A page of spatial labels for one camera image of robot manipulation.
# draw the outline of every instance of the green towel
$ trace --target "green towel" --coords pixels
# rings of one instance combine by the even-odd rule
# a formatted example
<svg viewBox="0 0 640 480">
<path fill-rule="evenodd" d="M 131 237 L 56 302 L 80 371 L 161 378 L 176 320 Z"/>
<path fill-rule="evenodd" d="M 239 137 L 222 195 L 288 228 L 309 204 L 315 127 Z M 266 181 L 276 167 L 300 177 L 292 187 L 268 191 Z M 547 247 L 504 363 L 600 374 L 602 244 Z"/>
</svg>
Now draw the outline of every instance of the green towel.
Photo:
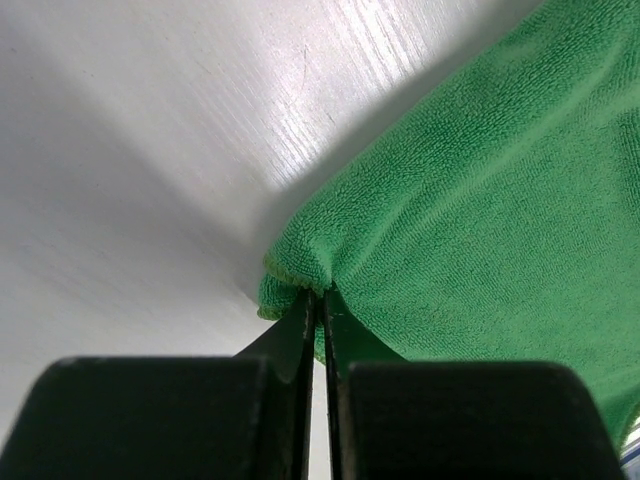
<svg viewBox="0 0 640 480">
<path fill-rule="evenodd" d="M 640 1 L 549 0 L 290 220 L 260 315 L 335 282 L 411 360 L 549 360 L 640 400 Z"/>
</svg>

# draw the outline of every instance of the black plastic part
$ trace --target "black plastic part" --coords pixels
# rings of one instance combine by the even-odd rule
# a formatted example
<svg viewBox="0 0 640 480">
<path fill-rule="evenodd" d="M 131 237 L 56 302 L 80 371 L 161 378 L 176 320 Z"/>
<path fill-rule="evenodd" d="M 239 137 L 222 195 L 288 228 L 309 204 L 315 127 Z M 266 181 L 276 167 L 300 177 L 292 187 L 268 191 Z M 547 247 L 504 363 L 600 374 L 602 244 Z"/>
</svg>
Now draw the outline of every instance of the black plastic part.
<svg viewBox="0 0 640 480">
<path fill-rule="evenodd" d="M 344 445 L 342 434 L 351 422 L 344 404 L 350 365 L 358 361 L 405 363 L 406 360 L 353 316 L 335 285 L 325 293 L 318 314 L 322 316 L 325 335 L 331 471 L 333 480 L 341 480 L 345 456 L 352 451 L 351 445 Z"/>
<path fill-rule="evenodd" d="M 623 480 L 598 411 L 546 363 L 352 366 L 343 478 Z"/>
<path fill-rule="evenodd" d="M 293 320 L 239 358 L 54 364 L 22 409 L 0 479 L 306 479 L 313 308 L 301 294 Z"/>
</svg>

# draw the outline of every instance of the microfiber cloth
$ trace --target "microfiber cloth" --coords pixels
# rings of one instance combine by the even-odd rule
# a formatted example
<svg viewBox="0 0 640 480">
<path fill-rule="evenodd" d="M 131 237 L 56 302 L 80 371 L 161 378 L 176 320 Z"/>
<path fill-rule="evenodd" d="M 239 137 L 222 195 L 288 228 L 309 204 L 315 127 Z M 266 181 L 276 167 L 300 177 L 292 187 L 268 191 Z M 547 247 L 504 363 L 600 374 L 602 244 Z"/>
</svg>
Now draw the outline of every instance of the microfiber cloth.
<svg viewBox="0 0 640 480">
<path fill-rule="evenodd" d="M 640 1 L 548 0 L 321 188 L 259 314 L 335 282 L 410 360 L 547 360 L 640 401 Z"/>
</svg>

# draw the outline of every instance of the white wood grain surface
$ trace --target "white wood grain surface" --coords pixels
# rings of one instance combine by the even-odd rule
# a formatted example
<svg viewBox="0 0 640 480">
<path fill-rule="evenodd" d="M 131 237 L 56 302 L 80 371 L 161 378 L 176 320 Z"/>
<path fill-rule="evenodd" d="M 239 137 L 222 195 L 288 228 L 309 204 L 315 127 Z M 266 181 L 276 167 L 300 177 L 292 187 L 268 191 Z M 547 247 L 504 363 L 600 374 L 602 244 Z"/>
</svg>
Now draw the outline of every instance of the white wood grain surface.
<svg viewBox="0 0 640 480">
<path fill-rule="evenodd" d="M 0 440 L 56 358 L 233 354 L 264 331 L 286 219 L 539 2 L 1 2 Z"/>
</svg>

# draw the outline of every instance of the towel fold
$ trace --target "towel fold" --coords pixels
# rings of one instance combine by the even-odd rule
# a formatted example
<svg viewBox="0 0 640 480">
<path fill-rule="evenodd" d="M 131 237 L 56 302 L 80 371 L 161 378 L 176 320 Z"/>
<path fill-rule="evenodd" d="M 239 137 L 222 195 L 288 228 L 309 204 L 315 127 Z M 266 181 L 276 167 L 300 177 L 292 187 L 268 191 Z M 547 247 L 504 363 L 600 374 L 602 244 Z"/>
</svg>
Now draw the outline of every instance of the towel fold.
<svg viewBox="0 0 640 480">
<path fill-rule="evenodd" d="M 640 400 L 640 2 L 549 0 L 290 220 L 260 314 L 335 282 L 411 360 L 549 360 Z"/>
</svg>

